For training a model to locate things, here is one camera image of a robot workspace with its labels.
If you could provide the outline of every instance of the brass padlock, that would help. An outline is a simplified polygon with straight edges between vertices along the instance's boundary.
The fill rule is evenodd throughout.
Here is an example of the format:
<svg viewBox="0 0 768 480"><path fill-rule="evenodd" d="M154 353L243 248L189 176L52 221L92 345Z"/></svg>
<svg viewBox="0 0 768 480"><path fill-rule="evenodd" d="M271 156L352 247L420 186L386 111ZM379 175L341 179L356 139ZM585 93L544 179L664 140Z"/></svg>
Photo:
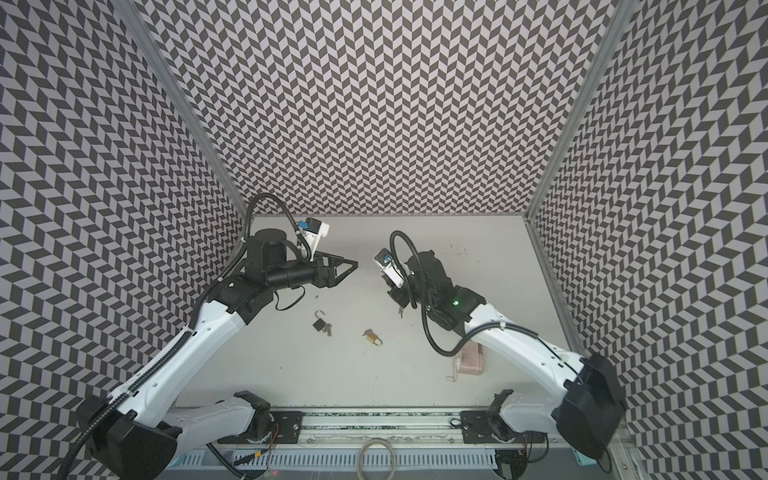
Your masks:
<svg viewBox="0 0 768 480"><path fill-rule="evenodd" d="M383 342L382 342L382 340L379 338L379 336L378 336L378 335L376 335L376 334L373 332L373 330L371 330L371 329L367 329L367 330L366 330L366 331L363 333L363 335L362 335L362 336L366 337L366 338L368 339L368 341L369 341L369 342L371 342L373 345L376 345L376 346L381 346L381 345L382 345L382 343L383 343Z"/></svg>

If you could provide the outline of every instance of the orange wire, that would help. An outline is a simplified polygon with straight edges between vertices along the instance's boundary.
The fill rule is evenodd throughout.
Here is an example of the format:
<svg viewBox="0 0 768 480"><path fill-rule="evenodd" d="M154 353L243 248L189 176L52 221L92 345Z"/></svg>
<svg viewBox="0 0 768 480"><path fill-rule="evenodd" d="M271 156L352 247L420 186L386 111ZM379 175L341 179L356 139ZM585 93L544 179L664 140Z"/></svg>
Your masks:
<svg viewBox="0 0 768 480"><path fill-rule="evenodd" d="M266 457L266 469L270 469L270 461L272 460L272 445L277 439L277 435L280 433L280 424L277 424L277 430L275 430L275 435L272 436L272 439L270 440L270 456Z"/></svg>

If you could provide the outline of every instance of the enclosure wall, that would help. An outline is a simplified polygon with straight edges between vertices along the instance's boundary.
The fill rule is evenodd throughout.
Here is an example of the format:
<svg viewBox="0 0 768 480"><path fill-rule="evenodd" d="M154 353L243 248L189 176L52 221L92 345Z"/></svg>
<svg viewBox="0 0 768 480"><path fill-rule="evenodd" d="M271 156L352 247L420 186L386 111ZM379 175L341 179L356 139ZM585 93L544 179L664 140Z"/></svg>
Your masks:
<svg viewBox="0 0 768 480"><path fill-rule="evenodd" d="M137 6L243 195L522 212L616 0Z"/></svg>
<svg viewBox="0 0 768 480"><path fill-rule="evenodd" d="M187 321L239 221L106 2L0 22L0 476L36 478L76 405Z"/></svg>
<svg viewBox="0 0 768 480"><path fill-rule="evenodd" d="M766 21L641 2L535 217L655 478L768 473Z"/></svg>

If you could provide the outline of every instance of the robotic arm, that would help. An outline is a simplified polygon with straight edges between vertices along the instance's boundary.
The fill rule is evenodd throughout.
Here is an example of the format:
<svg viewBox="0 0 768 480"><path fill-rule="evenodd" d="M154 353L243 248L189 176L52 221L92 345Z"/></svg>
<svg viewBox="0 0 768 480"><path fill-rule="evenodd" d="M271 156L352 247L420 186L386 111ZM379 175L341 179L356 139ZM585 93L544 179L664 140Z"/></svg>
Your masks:
<svg viewBox="0 0 768 480"><path fill-rule="evenodd" d="M317 250L320 237L328 234L326 223L307 218L296 225L288 217L299 236L298 247L282 230L259 230L246 238L247 256L234 273L206 290L190 325L106 399L92 396L78 406L83 434L74 443L74 454L85 445L122 480L148 480L179 455L222 437L245 433L255 442L269 438L274 426L270 404L248 391L182 413L168 409L211 356L273 301L277 290L308 283L334 287L357 268L355 261ZM287 259L288 250L294 260ZM337 269L344 264L349 268L340 273ZM66 478L74 454L62 462L59 478Z"/></svg>
<svg viewBox="0 0 768 480"><path fill-rule="evenodd" d="M406 262L409 274L395 253L396 237L411 249ZM454 286L435 253L417 253L404 233L393 232L389 245L390 250L382 249L374 257L390 288L389 296L401 309L421 303L422 325L436 352L454 356L473 339L500 353L546 390L544 397L511 390L497 395L488 409L488 426L497 439L506 442L522 432L559 432L587 457L601 458L627 410L614 366L601 355L584 358L549 343L503 316L476 292ZM454 349L437 346L427 318L461 336Z"/></svg>

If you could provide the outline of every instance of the black motor housing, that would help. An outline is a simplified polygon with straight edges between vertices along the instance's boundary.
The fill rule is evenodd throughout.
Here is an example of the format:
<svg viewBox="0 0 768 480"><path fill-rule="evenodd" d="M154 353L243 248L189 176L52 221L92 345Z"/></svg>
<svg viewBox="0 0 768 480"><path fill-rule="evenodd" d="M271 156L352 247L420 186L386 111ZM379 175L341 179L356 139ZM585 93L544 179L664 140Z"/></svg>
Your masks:
<svg viewBox="0 0 768 480"><path fill-rule="evenodd" d="M426 291L429 310L427 316L435 323L446 330L453 330L459 335L464 335L464 324L471 319L470 314L478 305L486 303L485 298L463 286L454 286L448 275L445 274L445 268L442 262L435 258L434 250L429 252L419 252L419 261L421 262L426 284L422 281L419 274L419 264L415 257L411 257L406 265L411 270L412 275L406 278L415 295L416 299L421 301L422 293ZM405 286L397 288L391 284L391 296L400 306L408 305L408 292Z"/></svg>
<svg viewBox="0 0 768 480"><path fill-rule="evenodd" d="M107 405L96 396L83 400L76 411L80 428L85 430ZM176 455L181 429L166 426L153 429L114 411L96 428L85 448L121 480L148 480L158 476Z"/></svg>
<svg viewBox="0 0 768 480"><path fill-rule="evenodd" d="M608 359L595 353L583 362L581 382L566 382L568 393L552 411L552 418L566 442L598 460L624 418L627 399L616 367Z"/></svg>
<svg viewBox="0 0 768 480"><path fill-rule="evenodd" d="M287 261L287 242L286 233L277 228L265 228L248 237L246 275L265 283L264 272Z"/></svg>

